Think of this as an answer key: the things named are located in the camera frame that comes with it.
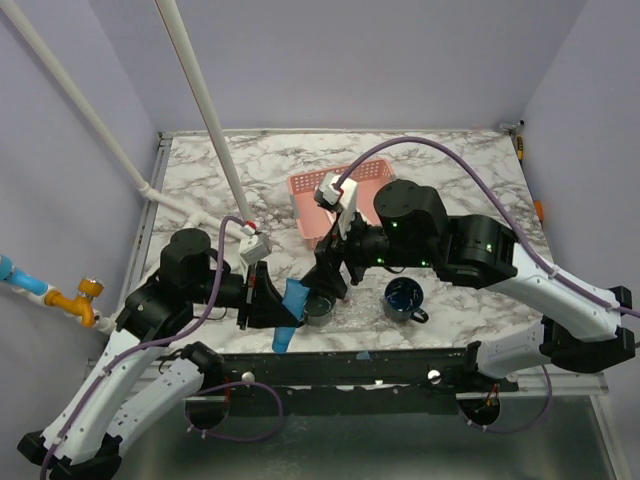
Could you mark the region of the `dark blue mug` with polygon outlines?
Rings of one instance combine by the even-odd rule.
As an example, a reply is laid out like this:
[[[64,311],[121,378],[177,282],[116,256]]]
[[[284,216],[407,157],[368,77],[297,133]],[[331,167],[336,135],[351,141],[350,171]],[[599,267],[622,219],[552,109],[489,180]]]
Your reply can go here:
[[[398,277],[391,280],[384,289],[383,311],[385,316],[396,323],[414,321],[425,324],[430,317],[422,309],[424,292],[415,280]]]

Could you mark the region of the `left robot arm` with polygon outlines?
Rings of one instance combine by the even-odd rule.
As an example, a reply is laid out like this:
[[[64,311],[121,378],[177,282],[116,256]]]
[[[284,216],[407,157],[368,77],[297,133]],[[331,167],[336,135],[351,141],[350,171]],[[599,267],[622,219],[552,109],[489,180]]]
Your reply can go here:
[[[301,303],[275,289],[266,263],[243,278],[213,259],[219,252],[200,229],[172,235],[159,268],[126,298],[99,361],[70,404],[47,428],[19,441],[18,451],[43,478],[113,478],[131,445],[174,405],[227,382],[223,358],[195,342],[149,386],[131,392],[193,321],[195,305],[234,309],[249,328],[295,330]]]

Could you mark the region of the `pink perforated plastic basket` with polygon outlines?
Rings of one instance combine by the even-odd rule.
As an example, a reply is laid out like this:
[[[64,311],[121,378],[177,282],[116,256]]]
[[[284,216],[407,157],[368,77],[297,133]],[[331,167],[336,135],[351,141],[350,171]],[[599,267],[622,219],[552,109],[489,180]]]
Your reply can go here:
[[[290,200],[296,224],[308,250],[313,251],[335,221],[335,215],[319,207],[314,193],[328,173],[341,175],[347,165],[299,173],[287,179]],[[390,163],[382,158],[365,161],[350,175],[358,183],[357,208],[363,218],[372,225],[379,225],[373,201],[376,193],[396,179]]]

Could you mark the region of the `dark green mug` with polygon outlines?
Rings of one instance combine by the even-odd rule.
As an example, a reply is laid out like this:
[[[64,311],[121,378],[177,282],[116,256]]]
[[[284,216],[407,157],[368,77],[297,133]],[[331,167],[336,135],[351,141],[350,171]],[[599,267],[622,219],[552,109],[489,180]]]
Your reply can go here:
[[[307,325],[320,327],[330,322],[335,300],[322,295],[309,297],[304,305],[303,320]]]

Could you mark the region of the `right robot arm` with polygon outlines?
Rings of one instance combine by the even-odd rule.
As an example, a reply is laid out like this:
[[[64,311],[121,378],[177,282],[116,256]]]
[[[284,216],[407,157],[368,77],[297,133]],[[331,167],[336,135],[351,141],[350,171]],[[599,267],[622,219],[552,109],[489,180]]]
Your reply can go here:
[[[430,268],[442,282],[497,292],[541,313],[523,331],[470,345],[471,360],[459,370],[467,389],[483,391],[535,366],[597,373],[635,357],[634,334],[621,324],[628,290],[600,289],[535,262],[512,229],[484,215],[450,216],[436,189],[412,181],[378,190],[373,206],[380,223],[373,226],[357,210],[356,182],[336,188],[336,180],[327,175],[314,194],[336,220],[315,248],[305,286],[342,299],[369,268]]]

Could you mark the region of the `blue toothpaste tube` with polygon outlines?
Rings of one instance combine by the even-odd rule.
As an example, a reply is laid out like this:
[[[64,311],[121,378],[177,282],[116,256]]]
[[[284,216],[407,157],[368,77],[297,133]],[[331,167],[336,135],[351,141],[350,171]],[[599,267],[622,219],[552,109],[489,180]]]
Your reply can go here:
[[[272,341],[272,350],[274,353],[284,354],[287,352],[296,329],[303,318],[304,306],[309,292],[310,289],[305,287],[299,280],[293,278],[288,278],[286,280],[286,288],[282,305],[294,316],[295,323],[291,327],[277,327],[274,330]]]

